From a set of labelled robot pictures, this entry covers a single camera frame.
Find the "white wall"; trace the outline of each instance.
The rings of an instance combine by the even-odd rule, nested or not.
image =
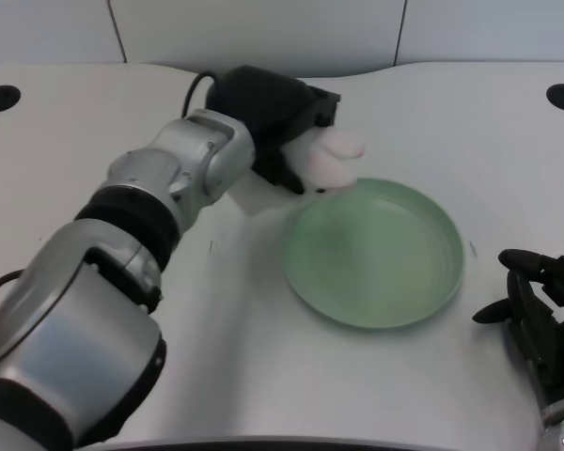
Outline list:
[[[111,1],[133,63],[334,76],[390,67],[396,54],[564,61],[564,0]],[[123,61],[107,0],[0,0],[0,64]]]
[[[0,64],[120,63],[107,0],[0,0]]]
[[[564,61],[564,0],[408,0],[398,64]]]
[[[129,62],[295,76],[393,65],[404,0],[112,0]]]

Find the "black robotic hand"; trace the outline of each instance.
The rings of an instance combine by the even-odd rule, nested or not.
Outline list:
[[[542,284],[547,296],[564,307],[564,257],[551,258],[509,249],[499,255],[509,269],[508,298],[486,306],[473,320],[488,324],[509,322],[509,331],[524,358],[531,362],[545,402],[564,399],[564,321],[533,292],[531,282]]]
[[[313,127],[334,125],[340,96],[294,78],[250,66],[212,75],[205,107],[240,120],[256,149],[253,170],[296,194],[305,187],[281,147]]]

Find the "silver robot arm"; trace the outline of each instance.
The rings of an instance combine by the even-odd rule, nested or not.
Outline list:
[[[161,272],[200,210],[254,159],[240,121],[196,110],[111,165],[0,306],[0,451],[117,435],[165,364],[149,316]]]

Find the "green plate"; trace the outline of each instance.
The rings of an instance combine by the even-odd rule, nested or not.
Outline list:
[[[386,180],[300,211],[283,266],[296,293],[337,321],[391,328],[429,317],[462,282],[460,233],[431,199]]]

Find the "white table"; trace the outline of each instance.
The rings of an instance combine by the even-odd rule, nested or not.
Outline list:
[[[153,66],[0,67],[0,85],[23,92],[0,114],[0,275],[74,216],[112,160],[179,114],[192,78]],[[166,367],[111,442],[530,449],[539,413],[523,366],[501,328],[471,317],[505,296],[502,249],[564,254],[564,111],[545,99],[564,64],[418,64],[310,83],[341,94],[337,125],[365,136],[361,176],[409,184],[453,217],[467,251],[460,294],[392,332],[327,320],[295,298],[277,261],[297,200],[249,175],[172,257],[154,315]]]

